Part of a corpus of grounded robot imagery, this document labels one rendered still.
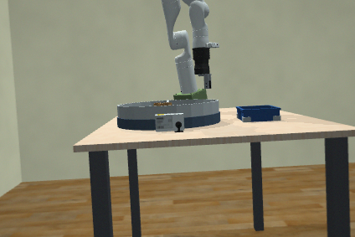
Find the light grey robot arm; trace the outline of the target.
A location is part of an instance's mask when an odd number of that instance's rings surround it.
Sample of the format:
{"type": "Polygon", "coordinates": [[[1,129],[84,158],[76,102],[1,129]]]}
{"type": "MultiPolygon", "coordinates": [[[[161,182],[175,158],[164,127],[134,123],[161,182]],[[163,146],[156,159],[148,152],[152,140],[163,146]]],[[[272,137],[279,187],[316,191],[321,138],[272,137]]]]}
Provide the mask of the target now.
{"type": "MultiPolygon", "coordinates": [[[[180,0],[161,0],[164,12],[167,36],[170,48],[184,49],[175,58],[177,75],[182,94],[198,91],[194,74],[193,60],[190,50],[188,32],[186,30],[173,32],[174,24],[181,9],[180,0]]],[[[209,14],[209,7],[204,0],[183,0],[189,6],[189,17],[193,27],[193,37],[208,36],[208,25],[204,19],[209,14]]]]}

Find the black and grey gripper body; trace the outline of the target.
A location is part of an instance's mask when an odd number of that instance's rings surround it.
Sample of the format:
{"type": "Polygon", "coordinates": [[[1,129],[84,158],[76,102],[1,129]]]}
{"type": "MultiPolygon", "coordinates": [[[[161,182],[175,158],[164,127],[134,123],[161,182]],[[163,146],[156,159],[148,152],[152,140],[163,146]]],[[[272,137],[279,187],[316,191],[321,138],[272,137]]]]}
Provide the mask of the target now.
{"type": "Polygon", "coordinates": [[[210,59],[210,48],[219,48],[219,43],[211,43],[208,36],[193,37],[193,60],[195,62],[194,74],[210,74],[208,60],[210,59]]]}

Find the grey round turning table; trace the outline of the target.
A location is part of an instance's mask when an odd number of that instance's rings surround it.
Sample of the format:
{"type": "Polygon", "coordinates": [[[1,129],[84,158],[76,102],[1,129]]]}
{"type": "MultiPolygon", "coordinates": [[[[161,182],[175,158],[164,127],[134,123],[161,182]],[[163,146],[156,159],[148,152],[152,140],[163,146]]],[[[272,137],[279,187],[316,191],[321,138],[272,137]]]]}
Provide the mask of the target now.
{"type": "Polygon", "coordinates": [[[220,123],[219,100],[158,100],[117,106],[117,127],[137,131],[175,131],[220,123]],[[153,103],[172,102],[171,106],[153,103]]]}

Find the blue rectangular crate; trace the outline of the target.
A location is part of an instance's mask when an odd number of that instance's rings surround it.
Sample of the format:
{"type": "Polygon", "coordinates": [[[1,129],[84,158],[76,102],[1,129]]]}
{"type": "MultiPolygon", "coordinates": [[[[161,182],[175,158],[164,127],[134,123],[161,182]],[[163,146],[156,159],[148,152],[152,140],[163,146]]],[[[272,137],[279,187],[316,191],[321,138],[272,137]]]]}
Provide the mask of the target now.
{"type": "Polygon", "coordinates": [[[276,106],[236,106],[236,117],[242,122],[281,121],[280,107],[276,106]]]}

